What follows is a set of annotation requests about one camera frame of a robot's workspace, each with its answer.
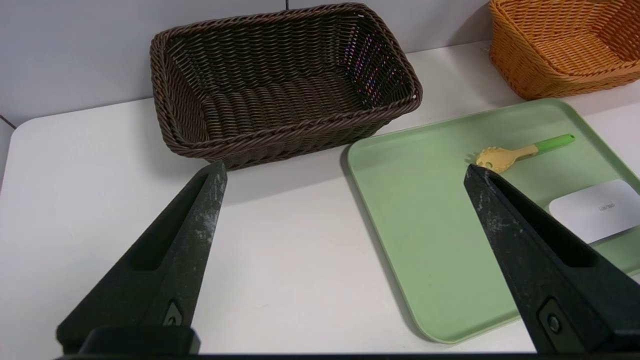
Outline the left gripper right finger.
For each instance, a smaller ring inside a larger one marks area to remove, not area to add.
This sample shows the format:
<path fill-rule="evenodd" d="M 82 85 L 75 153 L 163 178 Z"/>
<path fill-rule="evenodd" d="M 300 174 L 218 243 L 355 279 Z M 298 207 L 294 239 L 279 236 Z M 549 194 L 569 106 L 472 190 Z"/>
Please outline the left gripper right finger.
<path fill-rule="evenodd" d="M 638 354 L 640 287 L 505 178 L 463 181 L 538 354 Z"/>

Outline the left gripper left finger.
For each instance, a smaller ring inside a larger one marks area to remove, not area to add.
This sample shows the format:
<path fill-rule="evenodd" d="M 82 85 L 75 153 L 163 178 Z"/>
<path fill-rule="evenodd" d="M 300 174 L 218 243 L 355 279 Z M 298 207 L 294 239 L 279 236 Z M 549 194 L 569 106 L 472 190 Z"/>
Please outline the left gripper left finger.
<path fill-rule="evenodd" d="M 227 185 L 199 170 L 55 331 L 65 352 L 197 352 L 192 329 Z"/>

